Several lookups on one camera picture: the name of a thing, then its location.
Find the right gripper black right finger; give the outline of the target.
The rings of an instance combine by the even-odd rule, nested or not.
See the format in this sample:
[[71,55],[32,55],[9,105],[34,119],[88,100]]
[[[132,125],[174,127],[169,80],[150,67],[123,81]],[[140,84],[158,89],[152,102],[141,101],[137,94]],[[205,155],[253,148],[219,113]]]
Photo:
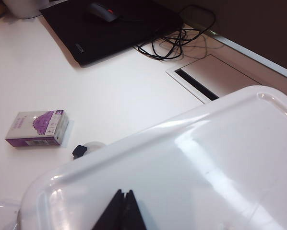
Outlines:
[[122,230],[146,230],[146,226],[132,190],[126,193],[121,214]]

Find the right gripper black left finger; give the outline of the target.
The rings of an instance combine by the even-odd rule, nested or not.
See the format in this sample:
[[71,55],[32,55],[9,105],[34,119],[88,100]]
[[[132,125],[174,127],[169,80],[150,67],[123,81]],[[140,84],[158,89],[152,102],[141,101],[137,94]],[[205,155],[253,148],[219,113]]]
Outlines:
[[124,202],[124,193],[119,189],[102,215],[93,226],[93,230],[119,230],[120,229],[120,213]]

